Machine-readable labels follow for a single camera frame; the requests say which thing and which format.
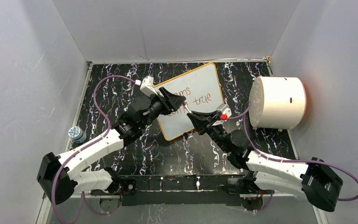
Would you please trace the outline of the yellow framed whiteboard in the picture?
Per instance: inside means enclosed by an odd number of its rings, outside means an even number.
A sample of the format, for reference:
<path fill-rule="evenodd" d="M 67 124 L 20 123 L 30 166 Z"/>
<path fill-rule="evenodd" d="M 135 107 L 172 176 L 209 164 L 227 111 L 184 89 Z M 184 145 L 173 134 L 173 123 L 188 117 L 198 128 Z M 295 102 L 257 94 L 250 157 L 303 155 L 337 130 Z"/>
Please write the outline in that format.
<path fill-rule="evenodd" d="M 169 92 L 186 97 L 191 111 L 213 112 L 224 103 L 218 72 L 214 63 L 207 63 L 198 68 L 155 85 L 159 91 L 164 87 Z M 194 129 L 186 115 L 183 105 L 169 115 L 160 115 L 157 122 L 165 140 L 173 140 Z"/>

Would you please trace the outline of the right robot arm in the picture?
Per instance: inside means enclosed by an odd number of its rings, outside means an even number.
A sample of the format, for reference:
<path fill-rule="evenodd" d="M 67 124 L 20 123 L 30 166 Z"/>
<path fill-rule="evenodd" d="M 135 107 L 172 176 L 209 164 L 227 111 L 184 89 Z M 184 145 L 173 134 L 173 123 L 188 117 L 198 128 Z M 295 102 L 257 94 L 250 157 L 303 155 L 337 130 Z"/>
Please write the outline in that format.
<path fill-rule="evenodd" d="M 187 113 L 195 131 L 207 134 L 225 153 L 230 163 L 254 173 L 244 180 L 249 193 L 258 190 L 277 190 L 304 197 L 313 206 L 333 212 L 339 198 L 343 180 L 319 158 L 301 162 L 256 152 L 242 130 L 227 133 L 222 122 L 227 115 L 219 112 Z"/>

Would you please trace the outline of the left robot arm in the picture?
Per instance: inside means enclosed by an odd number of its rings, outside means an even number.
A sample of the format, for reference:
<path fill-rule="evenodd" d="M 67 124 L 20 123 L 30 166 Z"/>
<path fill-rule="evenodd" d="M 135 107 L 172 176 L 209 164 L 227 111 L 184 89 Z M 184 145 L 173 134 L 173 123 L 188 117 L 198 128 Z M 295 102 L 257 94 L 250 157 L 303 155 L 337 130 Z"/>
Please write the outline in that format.
<path fill-rule="evenodd" d="M 150 96 L 133 99 L 116 123 L 101 135 L 83 145 L 59 154 L 43 156 L 37 182 L 52 203 L 61 204 L 74 193 L 105 190 L 115 194 L 120 190 L 119 176 L 110 168 L 86 173 L 84 170 L 104 156 L 121 150 L 141 137 L 147 126 L 159 115 L 169 115 L 183 106 L 186 98 L 160 87 Z"/>

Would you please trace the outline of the white cylindrical container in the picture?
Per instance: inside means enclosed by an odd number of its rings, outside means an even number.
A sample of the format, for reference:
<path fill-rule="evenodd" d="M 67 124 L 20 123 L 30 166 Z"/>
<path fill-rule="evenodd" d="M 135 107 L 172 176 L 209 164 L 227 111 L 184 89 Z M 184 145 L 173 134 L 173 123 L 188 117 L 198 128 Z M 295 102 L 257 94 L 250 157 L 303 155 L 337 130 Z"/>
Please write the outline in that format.
<path fill-rule="evenodd" d="M 257 77 L 252 84 L 249 119 L 252 127 L 290 130 L 305 115 L 305 87 L 297 77 Z"/>

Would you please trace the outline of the aluminium base frame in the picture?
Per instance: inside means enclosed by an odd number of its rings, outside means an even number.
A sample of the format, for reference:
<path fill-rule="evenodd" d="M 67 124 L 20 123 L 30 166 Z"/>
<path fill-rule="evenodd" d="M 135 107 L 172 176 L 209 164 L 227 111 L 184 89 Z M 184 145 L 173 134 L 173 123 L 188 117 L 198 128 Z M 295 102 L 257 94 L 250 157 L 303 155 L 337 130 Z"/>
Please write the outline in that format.
<path fill-rule="evenodd" d="M 247 210 L 223 204 L 149 204 L 124 206 L 123 198 L 92 196 L 71 198 L 41 214 L 40 224 L 324 224 L 323 212 L 306 200 L 269 191 L 263 206 Z"/>

